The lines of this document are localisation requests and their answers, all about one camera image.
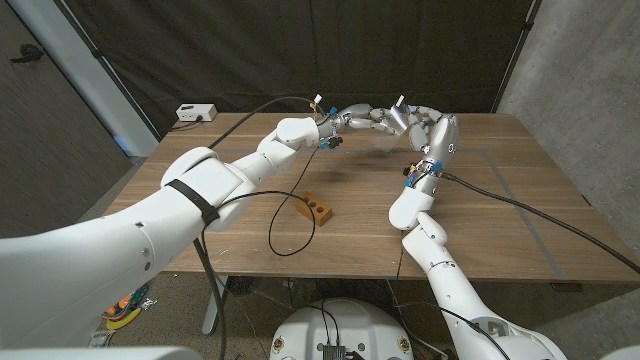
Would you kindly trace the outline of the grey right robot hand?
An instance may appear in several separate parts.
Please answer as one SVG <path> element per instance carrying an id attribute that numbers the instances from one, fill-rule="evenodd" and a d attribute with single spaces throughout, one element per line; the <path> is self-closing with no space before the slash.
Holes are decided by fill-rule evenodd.
<path id="1" fill-rule="evenodd" d="M 406 168 L 404 186 L 432 195 L 437 176 L 458 148 L 458 118 L 426 106 L 409 106 L 408 123 L 409 145 L 422 158 Z"/>

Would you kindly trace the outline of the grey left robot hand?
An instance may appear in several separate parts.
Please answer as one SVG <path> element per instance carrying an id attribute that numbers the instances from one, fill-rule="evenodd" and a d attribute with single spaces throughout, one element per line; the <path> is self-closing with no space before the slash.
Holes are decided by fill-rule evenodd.
<path id="1" fill-rule="evenodd" d="M 341 111 L 332 108 L 316 125 L 321 148 L 336 148 L 343 142 L 344 134 L 366 131 L 369 141 L 385 152 L 396 145 L 408 128 L 397 109 L 373 108 L 367 103 L 354 104 Z"/>

